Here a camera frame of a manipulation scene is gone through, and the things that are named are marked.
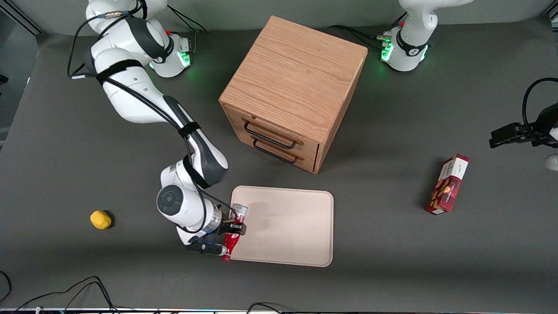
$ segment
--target metal drawer handle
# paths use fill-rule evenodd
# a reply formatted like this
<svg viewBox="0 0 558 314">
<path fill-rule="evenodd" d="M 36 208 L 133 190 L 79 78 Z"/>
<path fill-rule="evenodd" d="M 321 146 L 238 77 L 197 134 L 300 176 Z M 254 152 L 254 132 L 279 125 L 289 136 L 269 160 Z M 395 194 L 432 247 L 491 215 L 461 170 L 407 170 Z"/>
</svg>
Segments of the metal drawer handle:
<svg viewBox="0 0 558 314">
<path fill-rule="evenodd" d="M 270 151 L 267 151 L 267 150 L 265 150 L 265 149 L 263 149 L 263 148 L 261 148 L 261 147 L 258 147 L 258 146 L 256 145 L 257 142 L 258 142 L 258 139 L 254 139 L 254 144 L 253 144 L 253 145 L 254 145 L 254 148 L 255 148 L 255 149 L 260 150 L 260 151 L 262 151 L 262 152 L 264 152 L 264 153 L 266 153 L 266 154 L 268 154 L 268 155 L 271 155 L 271 156 L 273 156 L 273 157 L 275 157 L 275 158 L 277 158 L 277 159 L 279 159 L 279 160 L 282 160 L 282 161 L 284 161 L 285 163 L 294 164 L 294 163 L 297 162 L 297 160 L 299 159 L 298 156 L 295 156 L 295 159 L 294 159 L 294 160 L 288 160 L 288 159 L 285 159 L 285 158 L 283 158 L 283 157 L 281 157 L 281 156 L 275 155 L 274 153 L 272 153 L 272 152 L 270 152 Z"/>
<path fill-rule="evenodd" d="M 272 144 L 274 144 L 274 145 L 277 145 L 277 146 L 279 146 L 279 147 L 281 147 L 281 148 L 284 148 L 284 149 L 293 149 L 293 148 L 295 147 L 295 145 L 296 145 L 296 141 L 293 141 L 291 146 L 287 146 L 287 145 L 285 145 L 285 144 L 279 143 L 279 142 L 276 141 L 276 140 L 272 140 L 272 139 L 270 139 L 269 137 L 267 137 L 267 136 L 265 136 L 265 135 L 261 135 L 261 134 L 259 134 L 259 133 L 256 133 L 256 132 L 254 132 L 254 131 L 248 129 L 248 125 L 249 125 L 249 124 L 250 124 L 250 121 L 246 121 L 246 123 L 244 124 L 244 129 L 246 130 L 246 132 L 252 134 L 253 136 L 257 136 L 257 137 L 259 137 L 260 139 L 262 139 L 262 140 L 264 140 L 264 141 L 268 141 L 268 142 L 270 142 L 270 143 L 272 143 Z"/>
</svg>

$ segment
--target cardboard box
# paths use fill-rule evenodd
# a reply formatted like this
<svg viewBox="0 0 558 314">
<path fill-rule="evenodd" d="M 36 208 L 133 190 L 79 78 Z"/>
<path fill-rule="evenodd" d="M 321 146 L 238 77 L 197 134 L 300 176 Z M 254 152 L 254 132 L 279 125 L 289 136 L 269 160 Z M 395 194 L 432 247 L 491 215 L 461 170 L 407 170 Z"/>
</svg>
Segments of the cardboard box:
<svg viewBox="0 0 558 314">
<path fill-rule="evenodd" d="M 444 162 L 426 208 L 427 212 L 439 215 L 451 211 L 468 164 L 469 158 L 459 154 Z"/>
</svg>

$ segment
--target wooden drawer cabinet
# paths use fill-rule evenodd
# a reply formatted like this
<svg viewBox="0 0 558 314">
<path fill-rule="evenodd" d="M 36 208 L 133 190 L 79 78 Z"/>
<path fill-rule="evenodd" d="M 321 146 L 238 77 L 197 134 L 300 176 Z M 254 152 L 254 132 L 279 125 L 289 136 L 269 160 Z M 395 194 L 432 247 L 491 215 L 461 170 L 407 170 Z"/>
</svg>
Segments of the wooden drawer cabinet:
<svg viewBox="0 0 558 314">
<path fill-rule="evenodd" d="M 219 102 L 240 141 L 318 173 L 367 52 L 272 16 Z"/>
</svg>

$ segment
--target ketchup bottle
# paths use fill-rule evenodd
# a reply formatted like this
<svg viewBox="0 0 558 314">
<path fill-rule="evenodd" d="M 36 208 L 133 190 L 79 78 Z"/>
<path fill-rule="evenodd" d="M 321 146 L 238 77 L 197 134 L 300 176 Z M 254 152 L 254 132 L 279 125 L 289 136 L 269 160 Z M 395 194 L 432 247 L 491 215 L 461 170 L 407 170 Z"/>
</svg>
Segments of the ketchup bottle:
<svg viewBox="0 0 558 314">
<path fill-rule="evenodd" d="M 234 220 L 236 223 L 244 222 L 246 213 L 248 213 L 248 207 L 242 204 L 233 204 L 233 209 L 237 213 L 237 218 Z M 230 217 L 234 217 L 234 213 L 230 212 Z M 225 255 L 221 256 L 221 260 L 230 261 L 230 254 L 233 252 L 234 246 L 238 243 L 240 239 L 240 234 L 231 234 L 229 232 L 225 233 L 224 245 L 227 247 L 227 252 Z"/>
</svg>

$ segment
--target yellow sponge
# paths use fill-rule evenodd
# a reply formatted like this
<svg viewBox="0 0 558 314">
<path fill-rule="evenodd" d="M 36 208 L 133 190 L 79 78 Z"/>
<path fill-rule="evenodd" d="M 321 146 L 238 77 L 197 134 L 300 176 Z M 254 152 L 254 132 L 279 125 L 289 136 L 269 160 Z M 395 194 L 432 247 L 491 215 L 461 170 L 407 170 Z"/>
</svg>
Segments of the yellow sponge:
<svg viewBox="0 0 558 314">
<path fill-rule="evenodd" d="M 110 216 L 104 211 L 94 211 L 89 219 L 95 228 L 101 230 L 109 228 L 112 224 L 112 219 L 110 219 Z"/>
</svg>

